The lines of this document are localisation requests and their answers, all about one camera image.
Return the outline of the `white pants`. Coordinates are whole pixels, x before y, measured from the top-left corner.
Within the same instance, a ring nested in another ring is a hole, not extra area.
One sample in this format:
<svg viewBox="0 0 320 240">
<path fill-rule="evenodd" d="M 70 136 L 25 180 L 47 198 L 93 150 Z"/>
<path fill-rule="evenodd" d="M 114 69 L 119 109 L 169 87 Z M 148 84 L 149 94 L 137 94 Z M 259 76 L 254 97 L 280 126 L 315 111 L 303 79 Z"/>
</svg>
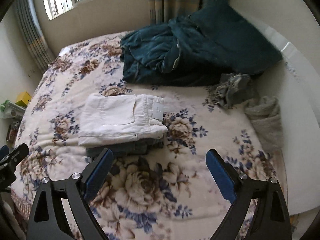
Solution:
<svg viewBox="0 0 320 240">
<path fill-rule="evenodd" d="M 147 94 L 91 94 L 80 115 L 78 145 L 86 148 L 161 139 L 164 99 Z"/>
</svg>

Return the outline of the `green white package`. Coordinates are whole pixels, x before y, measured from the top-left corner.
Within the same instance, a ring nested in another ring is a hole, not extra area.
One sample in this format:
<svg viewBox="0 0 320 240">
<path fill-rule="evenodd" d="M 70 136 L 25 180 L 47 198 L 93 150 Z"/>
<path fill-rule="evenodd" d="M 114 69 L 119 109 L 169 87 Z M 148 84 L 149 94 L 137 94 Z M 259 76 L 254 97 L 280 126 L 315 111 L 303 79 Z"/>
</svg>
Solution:
<svg viewBox="0 0 320 240">
<path fill-rule="evenodd" d="M 22 119 L 25 113 L 25 108 L 6 100 L 1 104 L 1 119 Z"/>
</svg>

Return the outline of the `yellow box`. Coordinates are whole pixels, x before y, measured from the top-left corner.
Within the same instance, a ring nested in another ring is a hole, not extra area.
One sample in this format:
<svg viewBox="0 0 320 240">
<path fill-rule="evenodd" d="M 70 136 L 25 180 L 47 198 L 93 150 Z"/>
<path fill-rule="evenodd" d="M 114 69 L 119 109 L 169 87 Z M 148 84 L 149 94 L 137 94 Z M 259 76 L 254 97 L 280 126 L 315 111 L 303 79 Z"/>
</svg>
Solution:
<svg viewBox="0 0 320 240">
<path fill-rule="evenodd" d="M 15 104 L 26 108 L 31 100 L 31 96 L 27 91 L 21 92 L 16 98 Z"/>
</svg>

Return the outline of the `floral bed blanket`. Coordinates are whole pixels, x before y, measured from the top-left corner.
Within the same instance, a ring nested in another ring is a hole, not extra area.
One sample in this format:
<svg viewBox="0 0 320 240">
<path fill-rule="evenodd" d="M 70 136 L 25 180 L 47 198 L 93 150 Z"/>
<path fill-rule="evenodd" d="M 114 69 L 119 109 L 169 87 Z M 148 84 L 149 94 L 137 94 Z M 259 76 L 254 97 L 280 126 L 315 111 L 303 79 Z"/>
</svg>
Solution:
<svg viewBox="0 0 320 240">
<path fill-rule="evenodd" d="M 207 87 L 126 83 L 122 37 L 104 35 L 67 46 L 48 65 L 16 139 L 29 147 L 11 192 L 24 220 L 42 178 L 66 179 L 100 153 L 79 146 L 80 115 L 91 94 L 164 99 L 167 132 L 161 139 L 113 146 L 110 173 L 90 202 L 109 239 L 209 239 L 230 206 L 206 166 L 211 148 L 238 172 L 258 180 L 276 177 L 286 188 L 281 154 L 263 150 L 242 105 L 227 111 L 215 107 Z"/>
</svg>

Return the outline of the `grey fuzzy towel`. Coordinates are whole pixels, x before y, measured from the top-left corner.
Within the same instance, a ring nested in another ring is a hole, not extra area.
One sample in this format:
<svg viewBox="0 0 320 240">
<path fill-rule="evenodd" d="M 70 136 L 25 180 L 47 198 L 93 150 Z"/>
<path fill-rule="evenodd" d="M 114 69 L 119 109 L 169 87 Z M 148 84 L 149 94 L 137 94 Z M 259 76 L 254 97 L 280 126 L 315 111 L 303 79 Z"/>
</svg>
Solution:
<svg viewBox="0 0 320 240">
<path fill-rule="evenodd" d="M 244 106 L 264 152 L 272 154 L 281 150 L 284 142 L 280 105 L 276 97 L 263 96 L 250 99 Z"/>
</svg>

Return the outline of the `folded blue jeans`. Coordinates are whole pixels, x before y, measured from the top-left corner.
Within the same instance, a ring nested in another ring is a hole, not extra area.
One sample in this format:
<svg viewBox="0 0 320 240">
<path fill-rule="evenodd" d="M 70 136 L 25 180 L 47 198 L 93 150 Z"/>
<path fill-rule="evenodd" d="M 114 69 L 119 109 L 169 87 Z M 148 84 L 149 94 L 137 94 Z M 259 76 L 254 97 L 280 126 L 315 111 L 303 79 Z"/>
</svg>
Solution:
<svg viewBox="0 0 320 240">
<path fill-rule="evenodd" d="M 147 155 L 154 148 L 163 148 L 163 145 L 163 139 L 148 138 L 139 141 L 88 148 L 86 150 L 86 155 L 93 158 L 99 155 L 105 148 L 111 150 L 115 157 Z"/>
</svg>

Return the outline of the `grey frayed garment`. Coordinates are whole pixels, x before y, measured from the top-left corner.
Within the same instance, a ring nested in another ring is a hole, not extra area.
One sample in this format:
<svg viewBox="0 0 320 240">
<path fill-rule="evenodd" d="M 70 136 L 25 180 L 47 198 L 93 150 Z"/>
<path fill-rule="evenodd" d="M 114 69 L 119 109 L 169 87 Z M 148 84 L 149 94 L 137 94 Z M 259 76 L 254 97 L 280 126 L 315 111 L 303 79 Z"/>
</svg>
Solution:
<svg viewBox="0 0 320 240">
<path fill-rule="evenodd" d="M 255 97 L 255 90 L 248 74 L 223 74 L 220 83 L 207 87 L 205 103 L 230 109 Z"/>
</svg>

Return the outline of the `white bed headboard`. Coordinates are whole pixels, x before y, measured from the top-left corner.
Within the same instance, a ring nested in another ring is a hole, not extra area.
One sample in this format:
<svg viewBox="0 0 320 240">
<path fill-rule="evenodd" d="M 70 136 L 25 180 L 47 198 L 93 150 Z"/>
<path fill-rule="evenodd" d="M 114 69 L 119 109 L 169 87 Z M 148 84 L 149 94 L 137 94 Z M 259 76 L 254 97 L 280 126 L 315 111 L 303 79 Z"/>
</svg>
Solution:
<svg viewBox="0 0 320 240">
<path fill-rule="evenodd" d="M 289 213 L 312 210 L 319 207 L 319 74 L 281 33 L 248 13 L 242 16 L 283 55 L 257 79 L 256 88 L 280 105 Z"/>
</svg>

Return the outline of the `left striped curtain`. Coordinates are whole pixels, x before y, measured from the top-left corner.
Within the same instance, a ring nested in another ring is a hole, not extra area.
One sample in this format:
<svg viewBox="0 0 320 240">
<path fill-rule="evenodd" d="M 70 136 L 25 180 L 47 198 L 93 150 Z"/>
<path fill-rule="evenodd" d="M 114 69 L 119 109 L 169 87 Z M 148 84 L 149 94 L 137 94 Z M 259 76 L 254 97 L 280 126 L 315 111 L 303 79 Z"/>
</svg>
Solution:
<svg viewBox="0 0 320 240">
<path fill-rule="evenodd" d="M 41 72 L 55 59 L 37 18 L 34 0 L 15 0 L 14 11 L 23 40 Z"/>
</svg>

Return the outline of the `dark teal blanket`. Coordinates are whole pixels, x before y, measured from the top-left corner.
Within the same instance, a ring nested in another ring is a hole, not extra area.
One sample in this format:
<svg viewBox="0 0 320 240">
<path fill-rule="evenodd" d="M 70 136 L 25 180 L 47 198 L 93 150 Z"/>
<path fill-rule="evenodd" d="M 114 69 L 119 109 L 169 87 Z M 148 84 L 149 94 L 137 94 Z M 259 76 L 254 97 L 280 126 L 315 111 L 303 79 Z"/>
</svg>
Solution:
<svg viewBox="0 0 320 240">
<path fill-rule="evenodd" d="M 123 80 L 163 86 L 206 86 L 227 68 L 215 46 L 188 17 L 150 25 L 120 41 Z"/>
</svg>

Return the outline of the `dark teal pillow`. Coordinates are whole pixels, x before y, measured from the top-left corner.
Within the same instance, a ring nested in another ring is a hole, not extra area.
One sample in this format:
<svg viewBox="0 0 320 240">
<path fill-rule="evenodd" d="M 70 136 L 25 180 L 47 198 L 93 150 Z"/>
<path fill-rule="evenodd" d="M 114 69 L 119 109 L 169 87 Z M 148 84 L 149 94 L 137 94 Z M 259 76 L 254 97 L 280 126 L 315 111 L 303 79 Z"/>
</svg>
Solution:
<svg viewBox="0 0 320 240">
<path fill-rule="evenodd" d="M 225 0 L 208 3 L 189 16 L 204 36 L 213 60 L 236 73 L 250 76 L 283 60 L 281 52 Z"/>
</svg>

